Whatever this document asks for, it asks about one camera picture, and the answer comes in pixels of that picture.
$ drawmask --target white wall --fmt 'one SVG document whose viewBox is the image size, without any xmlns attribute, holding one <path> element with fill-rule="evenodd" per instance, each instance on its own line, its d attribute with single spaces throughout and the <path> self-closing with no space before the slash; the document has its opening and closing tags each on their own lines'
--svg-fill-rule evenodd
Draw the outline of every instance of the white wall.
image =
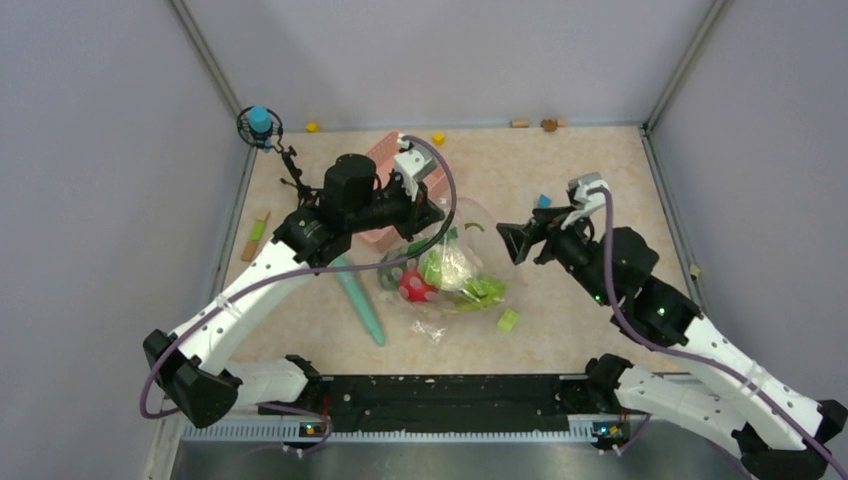
<svg viewBox="0 0 848 480">
<path fill-rule="evenodd" d="M 846 25 L 843 0 L 735 2 L 656 141 L 715 322 L 848 405 Z"/>
<path fill-rule="evenodd" d="M 138 478 L 246 150 L 162 0 L 0 5 L 0 477 Z"/>
<path fill-rule="evenodd" d="M 240 100 L 301 130 L 641 122 L 711 1 L 187 4 Z"/>
</svg>

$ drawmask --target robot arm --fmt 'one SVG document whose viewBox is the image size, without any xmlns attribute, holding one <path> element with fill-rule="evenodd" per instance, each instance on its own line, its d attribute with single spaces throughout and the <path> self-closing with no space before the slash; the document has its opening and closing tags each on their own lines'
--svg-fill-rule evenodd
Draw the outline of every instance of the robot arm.
<svg viewBox="0 0 848 480">
<path fill-rule="evenodd" d="M 530 248 L 544 241 L 535 263 L 557 260 L 595 301 L 610 305 L 604 283 L 604 242 L 594 240 L 589 220 L 606 203 L 604 195 L 594 190 L 597 187 L 607 188 L 600 175 L 580 177 L 569 183 L 571 205 L 534 209 L 526 224 L 498 224 L 497 228 L 514 263 L 524 261 Z M 613 290 L 628 323 L 639 336 L 667 350 L 666 356 L 697 377 L 709 392 L 683 389 L 624 359 L 605 355 L 587 366 L 589 388 L 598 406 L 609 412 L 632 408 L 674 422 L 741 458 L 762 479 L 820 478 L 827 462 L 757 393 L 761 390 L 777 402 L 822 444 L 841 431 L 848 411 L 837 402 L 817 402 L 793 391 L 731 344 L 697 305 L 651 275 L 659 256 L 638 233 L 624 227 L 605 235 L 615 238 Z M 616 316 L 612 322 L 630 336 Z M 714 360 L 748 381 L 672 356 L 675 352 Z"/>
<path fill-rule="evenodd" d="M 399 140 L 398 147 L 390 179 L 376 191 L 371 159 L 339 157 L 325 174 L 323 190 L 300 202 L 242 275 L 190 320 L 168 334 L 155 330 L 145 339 L 151 368 L 169 346 L 179 343 L 156 383 L 196 427 L 215 423 L 234 406 L 292 402 L 303 391 L 312 369 L 299 357 L 261 364 L 229 362 L 271 310 L 311 278 L 292 274 L 326 267 L 350 248 L 354 233 L 394 226 L 411 239 L 443 218 L 423 183 L 436 160 L 408 141 Z M 303 186 L 301 191 L 316 190 Z"/>
</svg>

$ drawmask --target beige floor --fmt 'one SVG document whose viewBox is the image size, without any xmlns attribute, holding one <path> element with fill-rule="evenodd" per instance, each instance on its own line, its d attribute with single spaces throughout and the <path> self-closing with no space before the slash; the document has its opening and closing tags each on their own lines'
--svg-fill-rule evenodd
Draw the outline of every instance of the beige floor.
<svg viewBox="0 0 848 480">
<path fill-rule="evenodd" d="M 324 170 L 337 156 L 364 153 L 386 133 L 292 134 L 284 143 L 297 149 L 304 180 L 320 185 Z M 409 133 L 429 139 L 432 132 Z M 445 133 L 447 141 L 440 151 L 451 164 L 459 195 L 477 200 L 497 221 L 523 223 L 539 193 L 552 197 L 555 204 L 565 204 L 565 185 L 570 178 L 600 172 L 614 194 L 616 225 L 629 225 L 641 233 L 661 257 L 654 274 L 685 291 L 635 127 L 567 128 L 551 134 L 538 128 Z M 254 213 L 271 209 L 267 239 L 293 210 L 294 190 L 278 180 L 283 172 L 278 157 L 257 157 L 227 283 L 247 266 L 239 256 Z M 603 218 L 603 213 L 593 217 L 599 231 L 603 230 Z M 355 244 L 349 258 L 370 263 L 378 256 Z M 280 304 L 234 359 L 270 360 L 296 353 L 324 374 L 574 373 L 582 372 L 589 358 L 611 352 L 655 371 L 677 370 L 619 334 L 609 322 L 611 311 L 598 307 L 555 262 L 537 266 L 528 261 L 520 268 L 527 283 L 519 307 L 522 318 L 509 334 L 496 328 L 496 319 L 436 319 L 429 323 L 446 330 L 434 344 L 410 328 L 422 317 L 411 312 L 409 305 L 386 301 L 377 292 L 376 276 L 365 273 L 360 278 L 374 294 L 387 339 L 384 347 L 378 347 L 335 278 L 322 275 Z"/>
</svg>

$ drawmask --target small orange object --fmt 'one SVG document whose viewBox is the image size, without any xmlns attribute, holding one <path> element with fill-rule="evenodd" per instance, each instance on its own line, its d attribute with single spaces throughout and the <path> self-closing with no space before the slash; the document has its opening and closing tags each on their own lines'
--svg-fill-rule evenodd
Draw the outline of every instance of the small orange object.
<svg viewBox="0 0 848 480">
<path fill-rule="evenodd" d="M 557 129 L 557 121 L 553 119 L 542 120 L 542 130 L 546 132 L 555 132 Z"/>
</svg>

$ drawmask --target clear plastic bag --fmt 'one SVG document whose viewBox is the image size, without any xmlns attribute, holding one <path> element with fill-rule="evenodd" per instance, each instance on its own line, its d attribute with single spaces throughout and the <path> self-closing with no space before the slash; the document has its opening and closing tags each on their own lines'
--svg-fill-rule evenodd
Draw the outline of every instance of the clear plastic bag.
<svg viewBox="0 0 848 480">
<path fill-rule="evenodd" d="M 414 242 L 394 246 L 383 259 L 416 252 L 440 227 L 434 225 Z M 524 285 L 495 230 L 494 219 L 468 198 L 457 200 L 453 224 L 439 243 L 403 267 L 378 269 L 377 276 L 392 301 L 414 307 L 412 329 L 434 343 L 445 334 L 449 324 L 445 319 L 458 314 L 479 312 L 474 317 L 491 320 L 495 328 L 507 308 L 516 308 Z"/>
</svg>

